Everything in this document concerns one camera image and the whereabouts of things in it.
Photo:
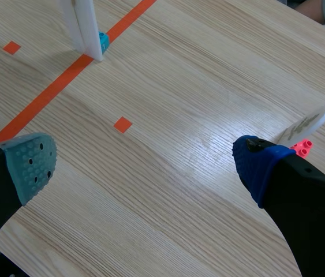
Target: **person's arm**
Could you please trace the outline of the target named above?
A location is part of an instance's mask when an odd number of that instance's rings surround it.
[[[318,23],[325,24],[325,0],[306,0],[295,10]]]
[[[298,5],[295,10],[318,23],[325,24],[322,2],[322,0],[306,0]]]

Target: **white block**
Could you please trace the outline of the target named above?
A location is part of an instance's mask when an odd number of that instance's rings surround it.
[[[58,0],[76,50],[103,60],[93,0]]]
[[[307,138],[325,123],[325,106],[308,114],[291,127],[285,129],[277,144],[291,147]]]

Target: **orange tape square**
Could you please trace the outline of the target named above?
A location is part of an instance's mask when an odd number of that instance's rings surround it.
[[[20,48],[21,48],[21,46],[18,45],[16,42],[10,41],[5,47],[3,47],[3,50],[5,50],[9,54],[13,55]]]
[[[125,133],[130,126],[132,126],[133,124],[128,121],[125,117],[121,117],[114,125],[114,127],[119,130],[121,133]]]

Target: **teal lego piece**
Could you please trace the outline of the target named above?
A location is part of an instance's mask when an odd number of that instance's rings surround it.
[[[102,54],[110,47],[110,38],[108,34],[99,32],[100,47],[102,49]]]
[[[18,199],[26,205],[53,176],[57,149],[54,139],[45,133],[15,137],[0,143]]]

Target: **blue gripper pad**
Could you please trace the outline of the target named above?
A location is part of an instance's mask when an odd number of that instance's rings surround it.
[[[247,139],[258,139],[258,137],[238,138],[233,144],[234,161],[242,183],[247,187],[259,208],[263,208],[263,196],[274,166],[285,156],[296,152],[288,147],[272,143],[273,146],[251,152],[247,146]]]
[[[15,137],[0,143],[18,198],[26,205],[52,178],[57,150],[45,133]]]

